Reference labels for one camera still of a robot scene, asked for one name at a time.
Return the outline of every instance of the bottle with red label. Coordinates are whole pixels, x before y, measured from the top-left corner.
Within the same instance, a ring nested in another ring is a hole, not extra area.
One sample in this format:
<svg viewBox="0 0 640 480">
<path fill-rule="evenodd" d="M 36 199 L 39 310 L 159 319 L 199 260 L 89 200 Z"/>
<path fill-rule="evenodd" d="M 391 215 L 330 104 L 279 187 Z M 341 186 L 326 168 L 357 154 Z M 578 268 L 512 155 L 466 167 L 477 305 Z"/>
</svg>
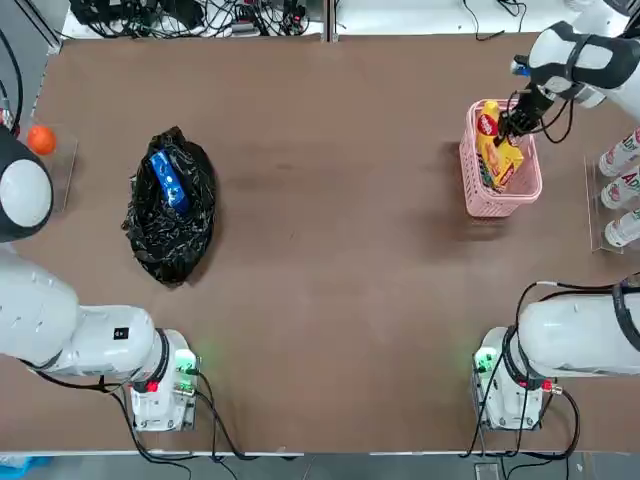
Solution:
<svg viewBox="0 0 640 480">
<path fill-rule="evenodd" d="M 603 175 L 615 177 L 640 155 L 640 127 L 627 138 L 618 142 L 611 150 L 600 157 L 598 165 Z"/>
<path fill-rule="evenodd" d="M 600 192 L 600 199 L 605 207 L 616 209 L 640 196 L 640 166 L 626 171 Z"/>
<path fill-rule="evenodd" d="M 624 247 L 640 238 L 640 209 L 609 222 L 604 229 L 604 237 L 614 247 Z"/>
</svg>

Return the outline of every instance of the brown table surface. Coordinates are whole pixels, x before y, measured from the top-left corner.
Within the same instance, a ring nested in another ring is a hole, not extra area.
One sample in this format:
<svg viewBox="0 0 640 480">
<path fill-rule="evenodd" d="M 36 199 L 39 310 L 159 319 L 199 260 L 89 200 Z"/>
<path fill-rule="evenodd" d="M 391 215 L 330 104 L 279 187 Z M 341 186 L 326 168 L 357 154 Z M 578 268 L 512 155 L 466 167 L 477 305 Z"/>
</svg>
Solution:
<svg viewBox="0 0 640 480">
<path fill-rule="evenodd" d="M 79 139 L 69 203 L 18 250 L 83 304 L 139 305 L 183 332 L 243 449 L 464 450 L 471 355 L 513 321 L 522 289 L 615 281 L 639 265 L 589 247 L 583 155 L 634 126 L 612 105 L 578 109 L 560 146 L 538 137 L 535 204 L 490 223 L 465 212 L 465 113 L 524 85 L 508 66 L 533 39 L 68 42 L 37 115 Z M 173 125 L 210 155 L 222 204 L 211 254 L 168 290 L 133 259 L 120 223 L 129 176 Z M 46 384 L 9 358 L 0 384 L 0 451 L 133 448 L 109 398 Z M 582 410 L 581 449 L 640 451 L 640 382 L 563 384 Z M 554 403 L 523 448 L 567 445 L 572 417 Z M 196 433 L 145 438 L 205 451 L 210 432 L 202 411 Z M 489 437 L 513 445 L 512 433 Z"/>
</svg>

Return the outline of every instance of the floor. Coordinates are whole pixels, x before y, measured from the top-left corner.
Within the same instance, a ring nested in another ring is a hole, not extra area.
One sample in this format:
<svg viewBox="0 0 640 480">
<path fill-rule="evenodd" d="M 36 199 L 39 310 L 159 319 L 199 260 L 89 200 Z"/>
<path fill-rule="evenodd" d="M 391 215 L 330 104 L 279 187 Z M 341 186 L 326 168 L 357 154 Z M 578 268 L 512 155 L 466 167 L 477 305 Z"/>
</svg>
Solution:
<svg viewBox="0 0 640 480">
<path fill-rule="evenodd" d="M 599 463 L 601 456 L 574 455 L 570 461 L 571 480 L 622 480 L 632 478 L 635 466 L 640 463 L 635 457 L 606 455 L 606 468 L 602 474 L 591 473 L 589 463 Z M 633 458 L 634 462 L 625 461 Z M 507 471 L 514 465 L 530 463 L 528 457 L 508 459 Z M 228 465 L 238 480 L 409 480 L 409 479 L 448 479 L 473 480 L 475 466 L 486 460 L 469 458 L 461 460 L 457 455 L 387 455 L 370 456 L 366 454 L 344 455 L 306 455 L 292 461 L 281 458 L 262 458 L 251 462 L 228 459 Z M 215 465 L 208 458 L 192 460 L 187 463 L 192 470 L 193 480 L 233 480 L 231 474 L 222 465 Z M 514 480 L 562 480 L 565 478 L 564 462 L 554 462 L 539 468 L 523 468 L 514 472 Z M 188 480 L 188 472 L 167 465 L 150 465 L 138 456 L 87 456 L 55 458 L 47 467 L 32 470 L 26 480 L 138 480 L 156 478 L 158 480 Z M 480 480 L 497 480 L 493 476 L 480 477 Z"/>
</svg>

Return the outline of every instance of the plastic basket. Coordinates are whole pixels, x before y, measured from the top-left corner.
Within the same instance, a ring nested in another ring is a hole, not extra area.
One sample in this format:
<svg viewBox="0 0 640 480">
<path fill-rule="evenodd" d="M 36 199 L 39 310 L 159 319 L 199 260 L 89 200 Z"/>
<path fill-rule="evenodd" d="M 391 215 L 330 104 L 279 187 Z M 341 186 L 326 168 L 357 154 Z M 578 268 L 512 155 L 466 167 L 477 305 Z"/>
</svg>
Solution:
<svg viewBox="0 0 640 480">
<path fill-rule="evenodd" d="M 533 135 L 522 137 L 520 149 L 524 161 L 511 177 L 504 193 L 487 188 L 480 179 L 476 151 L 476 117 L 487 100 L 471 105 L 466 118 L 466 129 L 460 142 L 460 163 L 467 212 L 473 217 L 508 217 L 520 205 L 533 203 L 542 192 L 542 176 L 538 164 Z M 507 100 L 498 100 L 501 109 L 507 107 Z"/>
</svg>

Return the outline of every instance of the yellow box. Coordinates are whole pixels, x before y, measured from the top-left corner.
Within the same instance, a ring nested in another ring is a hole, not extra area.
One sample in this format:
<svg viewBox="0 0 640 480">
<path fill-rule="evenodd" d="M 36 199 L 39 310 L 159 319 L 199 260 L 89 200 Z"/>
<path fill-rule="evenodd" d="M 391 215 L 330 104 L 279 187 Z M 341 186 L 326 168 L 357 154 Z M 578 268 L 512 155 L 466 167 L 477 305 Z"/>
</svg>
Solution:
<svg viewBox="0 0 640 480">
<path fill-rule="evenodd" d="M 485 102 L 476 122 L 476 149 L 487 167 L 493 185 L 503 190 L 509 179 L 522 165 L 524 157 L 520 149 L 505 140 L 496 147 L 493 139 L 498 135 L 498 102 Z"/>
</svg>

